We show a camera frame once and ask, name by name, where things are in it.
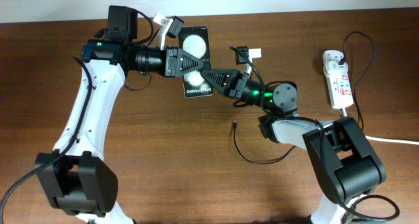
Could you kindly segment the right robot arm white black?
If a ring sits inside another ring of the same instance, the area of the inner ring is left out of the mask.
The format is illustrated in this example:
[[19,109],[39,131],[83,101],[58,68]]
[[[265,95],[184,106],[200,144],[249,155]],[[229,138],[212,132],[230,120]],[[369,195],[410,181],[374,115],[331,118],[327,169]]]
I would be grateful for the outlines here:
[[205,69],[201,76],[237,106],[265,111],[259,128],[265,138],[308,152],[322,197],[308,223],[383,223],[385,217],[357,212],[386,180],[384,165],[355,119],[319,121],[300,117],[297,86],[292,81],[253,81],[236,69]]

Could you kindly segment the black smartphone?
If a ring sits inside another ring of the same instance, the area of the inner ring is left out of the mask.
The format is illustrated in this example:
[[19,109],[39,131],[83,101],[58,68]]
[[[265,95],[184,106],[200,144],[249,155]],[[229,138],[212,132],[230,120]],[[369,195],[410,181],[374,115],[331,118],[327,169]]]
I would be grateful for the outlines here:
[[207,27],[183,27],[179,32],[179,47],[184,51],[181,71],[185,97],[211,96],[212,86],[201,76],[204,69],[211,68]]

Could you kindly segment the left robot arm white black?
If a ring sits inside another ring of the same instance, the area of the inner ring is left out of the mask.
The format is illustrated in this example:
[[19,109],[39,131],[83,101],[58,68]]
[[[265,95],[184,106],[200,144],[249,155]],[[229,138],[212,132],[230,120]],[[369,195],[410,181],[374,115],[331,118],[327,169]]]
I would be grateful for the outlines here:
[[132,222],[117,202],[117,176],[104,162],[107,127],[128,73],[181,77],[185,95],[195,97],[203,89],[200,73],[209,66],[204,26],[187,27],[176,16],[157,14],[149,23],[159,30],[139,40],[138,16],[130,7],[109,7],[107,27],[76,58],[82,79],[65,130],[52,152],[35,160],[50,205],[87,223]]

